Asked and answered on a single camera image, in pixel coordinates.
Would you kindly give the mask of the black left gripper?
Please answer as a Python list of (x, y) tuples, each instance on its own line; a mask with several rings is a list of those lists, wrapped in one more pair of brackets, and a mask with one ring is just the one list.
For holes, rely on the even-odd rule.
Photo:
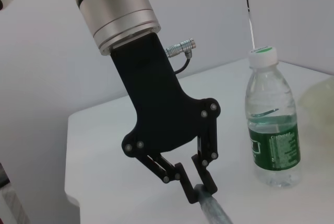
[(183, 91), (155, 33), (120, 46), (111, 58), (137, 115), (135, 127), (122, 141), (123, 149), (128, 145), (132, 149), (124, 153), (136, 157), (163, 183), (179, 181), (188, 202), (194, 204), (198, 196), (183, 165), (172, 165), (160, 153), (197, 137), (193, 163), (207, 191), (216, 193), (218, 188), (207, 167), (218, 158), (217, 117), (221, 108), (217, 100), (194, 99)]

